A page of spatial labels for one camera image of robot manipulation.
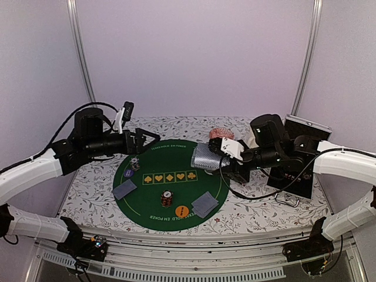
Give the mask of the blue patterned dealt card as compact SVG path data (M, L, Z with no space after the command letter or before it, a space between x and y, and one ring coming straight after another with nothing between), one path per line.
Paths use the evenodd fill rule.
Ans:
M205 218L209 213L218 206L218 201L200 202L193 206L193 212L200 218Z

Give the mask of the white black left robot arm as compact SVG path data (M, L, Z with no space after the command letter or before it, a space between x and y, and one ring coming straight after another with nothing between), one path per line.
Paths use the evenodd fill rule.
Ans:
M80 227L67 217L45 217L9 205L16 195L42 182L66 176L102 156L140 155L159 140L158 134L137 128L124 129L130 121L134 104L125 102L116 109L114 121L101 107L113 109L105 102L90 102L75 109L68 118L74 120L66 139L56 140L57 130L44 149L34 156L1 169L1 237L27 236L63 243L75 255L87 250Z

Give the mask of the red chip stack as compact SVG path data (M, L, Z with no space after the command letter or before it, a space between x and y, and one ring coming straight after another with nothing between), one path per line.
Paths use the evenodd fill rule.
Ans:
M173 202L173 192L165 190L161 195L161 205L165 208L170 207Z

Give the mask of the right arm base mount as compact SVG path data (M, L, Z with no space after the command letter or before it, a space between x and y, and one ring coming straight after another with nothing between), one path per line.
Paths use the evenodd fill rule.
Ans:
M285 244L282 254L288 262L300 261L301 268L309 276L319 276L329 264L333 251L331 241L306 239Z

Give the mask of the orange round blind button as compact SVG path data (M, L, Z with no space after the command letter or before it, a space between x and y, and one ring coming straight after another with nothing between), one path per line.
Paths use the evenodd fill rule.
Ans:
M189 215L190 210L187 206L178 206L175 209L175 214L179 218L185 218Z

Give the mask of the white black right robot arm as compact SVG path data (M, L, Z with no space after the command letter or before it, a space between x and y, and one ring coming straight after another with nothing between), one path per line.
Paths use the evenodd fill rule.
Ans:
M220 166L221 175L247 183L252 170L280 167L300 176L306 170L331 174L375 185L375 153L335 145L316 137L300 135L291 139L279 115L261 115L250 122L257 146L249 148L242 140L214 138L209 148L230 164ZM375 190L344 210L316 223L311 238L304 243L308 256L316 256L328 241L375 219Z

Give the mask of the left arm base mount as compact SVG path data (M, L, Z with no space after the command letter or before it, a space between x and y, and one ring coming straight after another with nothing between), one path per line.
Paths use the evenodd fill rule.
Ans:
M65 242L57 244L57 251L74 259L84 258L104 262L108 251L107 238L94 235L90 239L69 236Z

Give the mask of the blue dealt card player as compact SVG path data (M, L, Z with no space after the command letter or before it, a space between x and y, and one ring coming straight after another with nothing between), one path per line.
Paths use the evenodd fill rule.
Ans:
M115 187L112 190L112 193L116 200L121 200L136 188L137 186L130 179L127 179L125 182Z

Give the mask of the white chip stack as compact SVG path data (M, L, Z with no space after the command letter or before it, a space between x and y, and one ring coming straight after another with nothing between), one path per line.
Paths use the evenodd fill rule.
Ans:
M131 158L130 167L133 171L138 171L140 169L139 159L137 157Z

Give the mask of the blue round blind button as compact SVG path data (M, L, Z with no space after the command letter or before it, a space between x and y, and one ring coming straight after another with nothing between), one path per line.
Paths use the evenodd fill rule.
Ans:
M131 178L134 175L135 171L132 169L126 169L123 172L123 177L125 178Z

